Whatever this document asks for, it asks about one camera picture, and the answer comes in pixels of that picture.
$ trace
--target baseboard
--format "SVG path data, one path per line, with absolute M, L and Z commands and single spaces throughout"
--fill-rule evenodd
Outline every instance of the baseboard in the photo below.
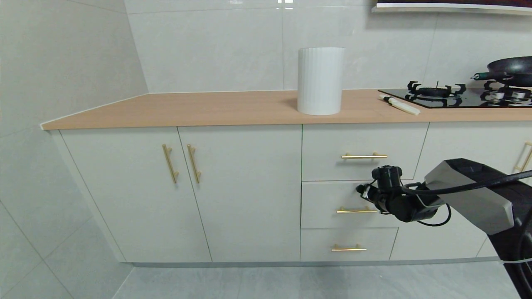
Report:
M 498 261 L 498 257 L 415 261 L 351 261 L 351 262 L 207 262 L 207 263 L 133 263 L 142 268 L 260 268 L 260 267 L 323 267 L 419 265 Z

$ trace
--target pan handle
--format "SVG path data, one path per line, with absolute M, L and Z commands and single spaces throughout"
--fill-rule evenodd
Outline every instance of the pan handle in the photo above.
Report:
M 507 74 L 506 72 L 489 72 L 489 73 L 476 73 L 471 77 L 475 81 L 480 80 L 510 80 L 513 79 L 512 75 Z

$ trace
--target black glass cooktop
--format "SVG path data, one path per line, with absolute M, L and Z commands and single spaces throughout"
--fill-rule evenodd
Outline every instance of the black glass cooktop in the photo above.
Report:
M 483 88 L 467 88 L 463 94 L 442 98 L 412 94 L 407 88 L 380 89 L 382 93 L 426 108 L 532 108 L 530 92 L 527 94 L 488 91 Z

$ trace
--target white knife handle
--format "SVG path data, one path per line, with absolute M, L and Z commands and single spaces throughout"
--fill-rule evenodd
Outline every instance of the white knife handle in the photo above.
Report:
M 398 100 L 390 97 L 390 96 L 387 96 L 387 95 L 379 95 L 379 98 L 383 99 L 385 102 L 389 103 L 390 105 L 392 105 L 393 107 L 396 107 L 397 109 L 399 110 L 402 110 L 406 113 L 409 113 L 409 114 L 413 114 L 413 115 L 418 115 L 419 113 L 421 113 L 421 111 L 417 108 L 414 108 L 408 104 L 405 104 L 405 103 L 402 103 L 402 102 L 399 102 Z

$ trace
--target tiled wall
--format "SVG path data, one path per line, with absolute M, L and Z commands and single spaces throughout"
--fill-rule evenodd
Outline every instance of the tiled wall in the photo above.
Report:
M 147 92 L 122 0 L 0 4 L 0 297 L 110 298 L 119 263 L 39 124 Z
M 152 93 L 297 88 L 297 50 L 346 48 L 344 88 L 471 84 L 530 55 L 527 16 L 372 14 L 372 0 L 125 0 Z

